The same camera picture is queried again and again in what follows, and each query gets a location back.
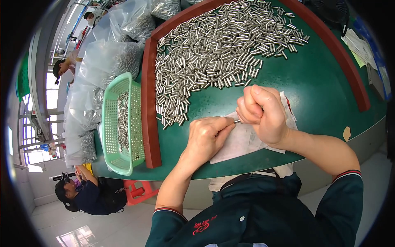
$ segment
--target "red embroidered logo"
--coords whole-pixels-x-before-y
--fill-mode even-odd
[[[210,221],[210,219],[205,220],[200,223],[195,223],[196,230],[194,230],[192,234],[195,235],[195,233],[197,233],[197,232],[202,232],[202,231],[206,230],[210,226],[209,221]]]

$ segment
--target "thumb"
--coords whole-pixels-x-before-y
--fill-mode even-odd
[[[258,85],[253,85],[251,89],[251,95],[255,102],[262,106],[265,114],[270,117],[271,115],[283,114],[280,102],[278,102],[277,97],[265,90],[263,87]]]
[[[226,138],[229,136],[230,132],[235,127],[236,127],[235,124],[231,124],[229,126],[226,126],[223,130],[221,130],[218,133],[218,136],[217,136],[216,141],[215,141],[215,144],[216,144],[217,148],[220,149],[224,145]]]

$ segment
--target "red rubber border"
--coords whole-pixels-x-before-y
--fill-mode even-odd
[[[155,168],[162,165],[159,147],[158,121],[156,119],[155,110],[155,60],[158,40],[172,29],[176,28],[179,24],[204,12],[215,9],[219,5],[230,3],[231,1],[232,0],[204,0],[195,4],[157,27],[152,32],[151,38],[145,43],[143,65],[141,69],[141,125],[143,129],[145,162],[148,168]],[[340,41],[329,28],[327,28],[327,26],[303,4],[296,0],[279,1],[300,16],[324,41],[328,49],[335,56],[343,73],[346,75],[357,101],[359,111],[368,110],[370,108],[370,102],[361,77]]]

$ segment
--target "workbench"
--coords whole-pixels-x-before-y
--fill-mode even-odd
[[[366,67],[359,68],[348,47],[340,41],[354,61],[369,96],[371,107],[360,112],[350,85],[335,57],[320,37],[298,16],[293,23],[303,29],[311,38],[304,47],[297,46],[298,53],[287,52],[283,57],[264,58],[262,70],[252,84],[274,87],[284,91],[297,119],[299,130],[310,134],[335,136],[342,140],[344,129],[351,129],[351,138],[360,135],[386,114],[386,103],[380,102],[368,87]],[[340,31],[332,30],[340,40]],[[140,83],[141,75],[136,78]],[[93,173],[100,177],[118,179],[161,181],[176,165],[188,142],[189,124],[192,120],[207,116],[225,116],[235,111],[236,100],[243,95],[244,87],[230,87],[222,90],[209,87],[190,98],[189,118],[182,126],[174,125],[162,130],[158,123],[162,166],[149,169],[145,162],[136,166],[130,176],[109,172],[104,161],[102,146],[95,134],[97,160],[92,164]],[[204,164],[192,179],[207,179],[249,173],[291,162],[304,157],[287,151],[285,154],[261,149],[231,160],[211,165]]]

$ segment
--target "right hand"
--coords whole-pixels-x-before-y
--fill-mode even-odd
[[[236,112],[242,123],[254,127],[261,141],[270,147],[283,149],[282,144],[290,129],[276,89],[258,85],[244,88],[244,96],[237,100]]]

